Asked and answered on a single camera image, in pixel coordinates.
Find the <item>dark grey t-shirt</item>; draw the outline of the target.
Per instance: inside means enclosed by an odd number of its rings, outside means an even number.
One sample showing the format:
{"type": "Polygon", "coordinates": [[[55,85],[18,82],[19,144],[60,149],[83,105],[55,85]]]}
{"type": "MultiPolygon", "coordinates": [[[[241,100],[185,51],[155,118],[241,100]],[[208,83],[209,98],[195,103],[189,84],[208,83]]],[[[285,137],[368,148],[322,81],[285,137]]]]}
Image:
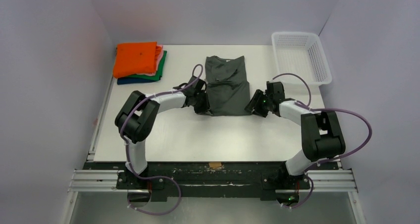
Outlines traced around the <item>dark grey t-shirt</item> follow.
{"type": "Polygon", "coordinates": [[[209,56],[205,61],[207,96],[212,116],[245,116],[251,100],[245,57],[209,56]]]}

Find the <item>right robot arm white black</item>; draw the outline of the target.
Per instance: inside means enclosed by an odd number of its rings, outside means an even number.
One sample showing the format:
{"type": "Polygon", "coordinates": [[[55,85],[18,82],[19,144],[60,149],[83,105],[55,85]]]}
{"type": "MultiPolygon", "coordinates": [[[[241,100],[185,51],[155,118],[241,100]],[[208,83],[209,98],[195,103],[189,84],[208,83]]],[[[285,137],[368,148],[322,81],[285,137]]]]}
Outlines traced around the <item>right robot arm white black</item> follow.
{"type": "Polygon", "coordinates": [[[268,113],[288,119],[301,127],[301,150],[288,159],[278,174],[279,184],[291,187],[305,170],[323,159],[341,155],[346,145],[336,112],[314,112],[287,98],[281,82],[267,82],[266,90],[256,90],[245,111],[267,117],[268,113]]]}

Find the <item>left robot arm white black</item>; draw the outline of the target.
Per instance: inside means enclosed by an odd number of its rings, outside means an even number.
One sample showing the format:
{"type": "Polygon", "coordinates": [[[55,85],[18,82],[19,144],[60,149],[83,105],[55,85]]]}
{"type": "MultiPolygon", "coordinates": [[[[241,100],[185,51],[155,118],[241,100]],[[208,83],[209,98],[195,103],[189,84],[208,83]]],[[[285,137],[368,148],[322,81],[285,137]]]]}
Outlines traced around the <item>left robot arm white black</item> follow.
{"type": "Polygon", "coordinates": [[[210,112],[207,84],[196,76],[188,83],[183,83],[169,91],[156,94],[144,94],[134,91],[115,118],[115,126],[124,141],[126,167],[131,172],[128,182],[136,189],[146,186],[148,176],[143,171],[147,168],[146,138],[152,131],[159,113],[192,107],[196,114],[210,112]]]}

